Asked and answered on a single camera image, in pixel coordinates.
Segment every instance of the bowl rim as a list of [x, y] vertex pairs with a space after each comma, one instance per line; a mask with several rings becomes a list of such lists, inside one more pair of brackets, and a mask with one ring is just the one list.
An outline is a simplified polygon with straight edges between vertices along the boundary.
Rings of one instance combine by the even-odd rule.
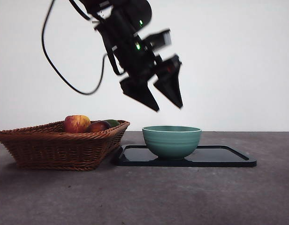
[[[192, 128], [196, 130], [192, 131], [164, 131], [164, 130], [152, 130], [150, 128], [157, 128], [157, 127], [178, 127], [178, 128]], [[174, 126], [174, 125], [156, 125], [156, 126], [148, 126], [148, 127], [143, 127], [142, 130], [144, 131], [152, 131], [152, 132], [162, 132], [162, 133], [196, 133], [196, 132], [201, 132], [202, 129], [197, 128], [197, 127], [188, 127], [188, 126]]]

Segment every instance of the black tray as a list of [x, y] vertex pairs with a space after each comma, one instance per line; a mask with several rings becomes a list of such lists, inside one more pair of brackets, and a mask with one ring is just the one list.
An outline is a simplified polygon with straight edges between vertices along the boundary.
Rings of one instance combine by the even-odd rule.
[[182, 160], [162, 160], [146, 145], [123, 145], [112, 159], [119, 166], [254, 167], [257, 161], [223, 145], [199, 145]]

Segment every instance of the basket rim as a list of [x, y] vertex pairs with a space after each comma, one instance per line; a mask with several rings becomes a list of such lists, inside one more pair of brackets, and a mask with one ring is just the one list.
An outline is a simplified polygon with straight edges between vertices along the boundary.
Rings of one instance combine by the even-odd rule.
[[16, 128], [16, 129], [11, 129], [11, 130], [2, 130], [0, 131], [0, 135], [32, 135], [32, 136], [67, 136], [67, 137], [99, 137], [102, 135], [106, 135], [108, 133], [113, 133], [113, 131], [118, 132], [119, 129], [125, 129], [130, 125], [130, 122], [125, 121], [125, 120], [117, 120], [120, 122], [120, 125], [116, 127], [111, 127], [107, 130], [103, 131], [98, 131], [98, 132], [93, 132], [93, 133], [67, 133], [67, 132], [40, 132], [37, 131], [37, 129], [41, 129], [43, 127], [48, 127], [48, 126], [55, 126], [59, 125], [60, 123], [63, 123], [64, 121], [57, 121], [57, 122], [52, 122], [52, 123], [47, 123], [43, 125], [37, 125], [37, 126], [32, 126], [32, 127], [23, 127], [23, 128]]

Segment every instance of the black cable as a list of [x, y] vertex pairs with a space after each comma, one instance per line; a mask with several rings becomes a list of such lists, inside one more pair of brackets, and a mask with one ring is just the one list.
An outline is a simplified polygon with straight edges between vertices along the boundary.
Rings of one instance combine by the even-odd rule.
[[99, 83], [97, 85], [97, 87], [91, 91], [91, 92], [82, 92], [82, 91], [79, 91], [78, 89], [76, 89], [74, 86], [72, 86], [61, 74], [60, 72], [57, 70], [57, 68], [54, 66], [54, 64], [52, 63], [52, 61], [50, 60], [49, 56], [47, 55], [46, 53], [46, 47], [45, 47], [45, 42], [44, 42], [44, 34], [45, 34], [45, 30], [46, 30], [46, 23], [47, 23], [47, 20], [49, 18], [49, 15], [52, 11], [52, 8], [53, 8], [53, 5], [54, 5], [54, 2], [55, 0], [52, 0], [52, 3], [49, 7], [49, 10], [47, 12], [47, 15], [46, 15], [46, 19], [45, 19], [45, 22], [44, 22], [44, 25], [43, 25], [43, 28], [42, 28], [42, 33], [41, 33], [41, 44], [42, 44], [42, 49], [44, 51], [44, 54], [46, 56], [46, 59], [48, 60], [48, 62], [51, 64], [51, 66], [53, 67], [53, 69], [56, 71], [56, 73], [59, 75], [59, 77], [69, 86], [71, 87], [73, 90], [75, 90], [76, 92], [82, 94], [82, 95], [91, 95], [93, 94], [94, 92], [96, 92], [100, 85], [101, 85], [101, 82], [102, 82], [102, 79], [103, 79], [103, 74], [104, 74], [104, 65], [105, 65], [105, 57], [107, 56], [107, 54], [105, 54], [103, 56], [103, 61], [102, 61], [102, 72], [101, 72], [101, 77], [100, 77], [100, 80], [99, 80]]
[[74, 0], [69, 0], [69, 2], [85, 20], [90, 20], [90, 18], [79, 8]]

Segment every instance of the green fruit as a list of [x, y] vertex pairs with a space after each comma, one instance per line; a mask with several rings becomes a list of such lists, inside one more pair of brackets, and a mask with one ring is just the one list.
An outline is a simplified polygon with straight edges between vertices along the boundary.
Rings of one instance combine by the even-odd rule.
[[112, 128], [120, 124], [117, 120], [104, 120], [104, 121], [108, 122]]

